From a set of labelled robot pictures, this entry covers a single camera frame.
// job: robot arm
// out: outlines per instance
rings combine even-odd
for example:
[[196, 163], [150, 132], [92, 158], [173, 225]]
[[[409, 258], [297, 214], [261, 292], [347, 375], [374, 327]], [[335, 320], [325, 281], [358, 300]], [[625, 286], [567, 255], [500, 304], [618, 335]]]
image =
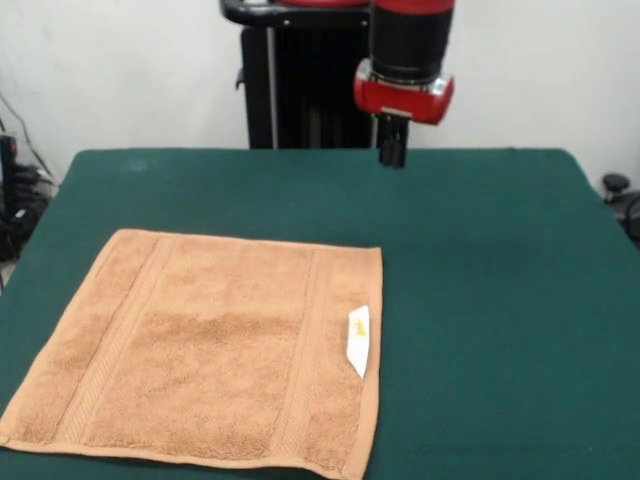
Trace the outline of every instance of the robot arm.
[[378, 118], [380, 163], [402, 168], [409, 121], [438, 125], [454, 91], [441, 73], [454, 0], [373, 0], [370, 58], [354, 81], [358, 107]]

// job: terry cloth towel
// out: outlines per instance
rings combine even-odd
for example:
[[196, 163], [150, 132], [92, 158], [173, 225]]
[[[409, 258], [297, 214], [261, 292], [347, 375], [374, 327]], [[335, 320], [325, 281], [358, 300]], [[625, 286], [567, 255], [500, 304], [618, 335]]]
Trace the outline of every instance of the terry cloth towel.
[[[364, 379], [346, 356], [362, 305]], [[362, 478], [381, 311], [377, 248], [120, 230], [0, 419], [0, 445]]]

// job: black cable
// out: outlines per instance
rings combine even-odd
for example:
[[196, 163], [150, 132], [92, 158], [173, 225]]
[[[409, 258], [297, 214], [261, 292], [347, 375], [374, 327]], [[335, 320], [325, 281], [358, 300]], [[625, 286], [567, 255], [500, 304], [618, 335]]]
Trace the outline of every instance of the black cable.
[[33, 156], [36, 157], [36, 160], [38, 161], [40, 166], [44, 169], [45, 172], [47, 172], [47, 175], [49, 175], [51, 178], [54, 178], [53, 174], [51, 173], [51, 170], [49, 169], [49, 167], [47, 166], [45, 161], [42, 159], [40, 154], [36, 151], [35, 147], [31, 143], [31, 137], [29, 137], [29, 130], [27, 130], [26, 122], [20, 116], [20, 114], [14, 110], [14, 108], [7, 101], [7, 99], [5, 98], [5, 96], [4, 96], [4, 94], [2, 93], [1, 90], [0, 90], [0, 101], [2, 101], [2, 103], [7, 108], [7, 110], [9, 110], [11, 112], [11, 114], [14, 117], [16, 117], [16, 120], [18, 120], [18, 122], [20, 122], [20, 125], [22, 126], [22, 133], [24, 135], [24, 140], [25, 140], [27, 146], [29, 147], [29, 150], [31, 150], [31, 153], [33, 153]]
[[629, 205], [627, 205], [627, 209], [624, 214], [624, 229], [627, 232], [627, 235], [632, 239], [633, 235], [631, 232], [631, 210], [633, 210], [633, 208], [638, 204], [640, 204], [640, 194], [638, 194], [637, 197], [629, 202]]

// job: electrical cord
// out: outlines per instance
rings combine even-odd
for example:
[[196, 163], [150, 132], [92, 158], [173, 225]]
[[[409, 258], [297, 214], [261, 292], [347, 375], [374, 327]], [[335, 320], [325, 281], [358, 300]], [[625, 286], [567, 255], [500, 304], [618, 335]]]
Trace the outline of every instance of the electrical cord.
[[[36, 157], [36, 160], [38, 161], [38, 163], [40, 164], [40, 166], [44, 169], [45, 172], [47, 172], [47, 175], [49, 175], [49, 177], [51, 179], [54, 179], [53, 173], [51, 173], [51, 170], [49, 169], [49, 167], [47, 166], [47, 164], [45, 163], [45, 161], [42, 159], [42, 157], [40, 156], [40, 154], [37, 152], [37, 150], [35, 149], [35, 147], [33, 146], [33, 143], [31, 143], [31, 137], [29, 137], [29, 130], [27, 129], [27, 124], [24, 121], [24, 119], [20, 116], [20, 114], [18, 112], [15, 111], [15, 109], [11, 106], [11, 104], [9, 103], [9, 101], [6, 99], [6, 97], [4, 96], [4, 94], [2, 93], [2, 90], [0, 90], [0, 101], [2, 101], [2, 103], [4, 104], [4, 106], [7, 108], [7, 110], [9, 110], [9, 112], [11, 112], [11, 114], [16, 118], [16, 120], [18, 120], [18, 122], [20, 123], [20, 126], [22, 127], [22, 133], [24, 135], [24, 141], [27, 144], [27, 146], [29, 147], [29, 150], [31, 150], [31, 153], [33, 153], [33, 156]], [[4, 124], [0, 125], [0, 128], [2, 128], [2, 131], [5, 131], [4, 128]]]

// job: green tablecloth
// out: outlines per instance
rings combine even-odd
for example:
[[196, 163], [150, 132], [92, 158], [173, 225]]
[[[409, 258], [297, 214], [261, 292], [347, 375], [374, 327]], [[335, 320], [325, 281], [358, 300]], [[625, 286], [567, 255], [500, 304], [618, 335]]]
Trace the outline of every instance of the green tablecloth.
[[[104, 242], [380, 245], [370, 479], [640, 478], [640, 257], [551, 150], [85, 152], [0, 301], [0, 408]], [[0, 450], [0, 477], [313, 478]]]

